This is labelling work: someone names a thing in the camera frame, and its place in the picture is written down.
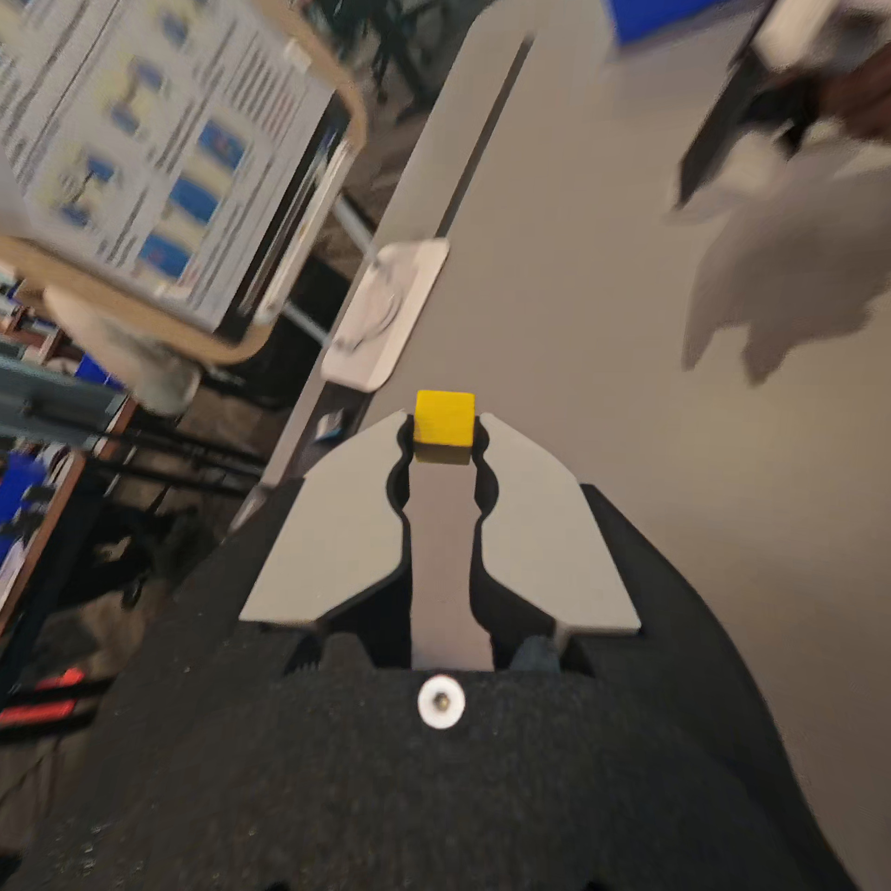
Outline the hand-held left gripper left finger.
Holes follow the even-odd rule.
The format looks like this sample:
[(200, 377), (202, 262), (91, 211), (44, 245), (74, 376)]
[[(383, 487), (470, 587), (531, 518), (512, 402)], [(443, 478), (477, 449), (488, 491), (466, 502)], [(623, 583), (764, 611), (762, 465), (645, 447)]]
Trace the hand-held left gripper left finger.
[(310, 627), (410, 569), (413, 416), (396, 411), (336, 446), (301, 479), (239, 620)]

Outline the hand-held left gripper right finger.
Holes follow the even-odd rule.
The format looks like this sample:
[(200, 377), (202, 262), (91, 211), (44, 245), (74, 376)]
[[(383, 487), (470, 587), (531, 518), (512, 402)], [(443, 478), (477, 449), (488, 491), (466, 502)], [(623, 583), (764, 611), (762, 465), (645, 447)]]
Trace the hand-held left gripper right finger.
[(640, 618), (575, 475), (492, 413), (477, 419), (470, 603), (497, 644), (633, 636)]

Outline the blue plastic bin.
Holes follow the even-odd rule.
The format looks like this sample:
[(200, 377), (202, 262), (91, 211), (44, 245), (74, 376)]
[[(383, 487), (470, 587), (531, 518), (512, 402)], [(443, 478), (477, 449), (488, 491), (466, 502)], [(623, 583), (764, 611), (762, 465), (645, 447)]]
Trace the blue plastic bin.
[(686, 34), (708, 26), (729, 9), (734, 1), (604, 1), (618, 46), (623, 48), (661, 38)]

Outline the yellow cube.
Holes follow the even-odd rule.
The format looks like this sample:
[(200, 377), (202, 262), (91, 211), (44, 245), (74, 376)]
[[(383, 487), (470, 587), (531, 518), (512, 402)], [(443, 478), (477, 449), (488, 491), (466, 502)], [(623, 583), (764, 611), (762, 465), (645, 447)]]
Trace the yellow cube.
[(419, 390), (413, 415), (413, 450), (418, 462), (467, 465), (476, 429), (471, 393)]

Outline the person's right hand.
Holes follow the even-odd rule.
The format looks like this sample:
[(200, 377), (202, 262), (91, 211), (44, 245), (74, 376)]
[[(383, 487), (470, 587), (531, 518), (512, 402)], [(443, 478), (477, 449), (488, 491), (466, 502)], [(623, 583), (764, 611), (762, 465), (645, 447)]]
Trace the person's right hand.
[(853, 139), (889, 144), (890, 44), (855, 70), (828, 78), (819, 107), (821, 117), (839, 122)]

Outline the wood-framed instruction board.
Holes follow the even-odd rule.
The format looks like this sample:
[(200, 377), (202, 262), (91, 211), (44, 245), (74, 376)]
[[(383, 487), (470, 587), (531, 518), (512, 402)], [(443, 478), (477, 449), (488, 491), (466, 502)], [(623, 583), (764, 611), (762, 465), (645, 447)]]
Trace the wood-framed instruction board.
[(286, 2), (1, 7), (2, 273), (255, 355), (365, 144), (351, 75)]

